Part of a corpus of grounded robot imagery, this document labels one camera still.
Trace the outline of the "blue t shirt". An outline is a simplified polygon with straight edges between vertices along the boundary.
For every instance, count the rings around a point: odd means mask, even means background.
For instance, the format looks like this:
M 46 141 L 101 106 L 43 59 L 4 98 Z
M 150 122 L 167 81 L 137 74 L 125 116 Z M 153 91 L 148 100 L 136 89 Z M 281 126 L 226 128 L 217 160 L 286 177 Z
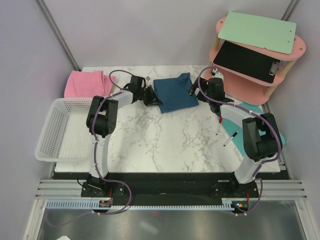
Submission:
M 196 96 L 190 96 L 188 93 L 192 86 L 189 72 L 182 73 L 179 77 L 155 79 L 153 85 L 157 97 L 162 101 L 162 105 L 159 106 L 162 114 L 199 105 Z

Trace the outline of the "pink t shirt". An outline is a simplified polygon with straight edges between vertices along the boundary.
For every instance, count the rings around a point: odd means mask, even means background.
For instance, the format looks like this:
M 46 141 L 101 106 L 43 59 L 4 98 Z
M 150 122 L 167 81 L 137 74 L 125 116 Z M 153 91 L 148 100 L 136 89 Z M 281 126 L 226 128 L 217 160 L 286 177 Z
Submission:
M 102 70 L 94 72 L 83 72 L 73 70 L 67 80 L 65 98 L 93 98 L 94 96 L 108 96 L 113 88 L 111 82 L 116 77 L 105 75 Z

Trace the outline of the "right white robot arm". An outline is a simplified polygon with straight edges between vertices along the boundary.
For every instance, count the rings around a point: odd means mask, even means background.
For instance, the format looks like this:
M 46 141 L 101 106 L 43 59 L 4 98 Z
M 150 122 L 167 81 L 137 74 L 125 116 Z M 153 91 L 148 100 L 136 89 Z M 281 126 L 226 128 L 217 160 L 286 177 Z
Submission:
M 234 172 L 236 180 L 229 184 L 230 193 L 240 197 L 247 191 L 246 184 L 256 178 L 262 165 L 277 161 L 280 157 L 283 143 L 275 117 L 271 113 L 258 114 L 227 98 L 221 78 L 206 80 L 199 76 L 188 94 L 194 95 L 197 89 L 214 114 L 242 129 L 245 155 Z

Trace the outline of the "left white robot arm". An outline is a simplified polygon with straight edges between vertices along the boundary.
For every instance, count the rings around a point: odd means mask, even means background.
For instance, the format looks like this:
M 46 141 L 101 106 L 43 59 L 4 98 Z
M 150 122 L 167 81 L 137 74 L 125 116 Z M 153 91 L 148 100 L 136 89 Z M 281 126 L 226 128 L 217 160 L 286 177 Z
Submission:
M 137 101 L 142 101 L 147 107 L 163 104 L 151 86 L 132 87 L 109 96 L 93 97 L 86 119 L 93 143 L 93 163 L 89 171 L 92 177 L 101 179 L 108 175 L 109 142 L 116 129 L 118 110 Z

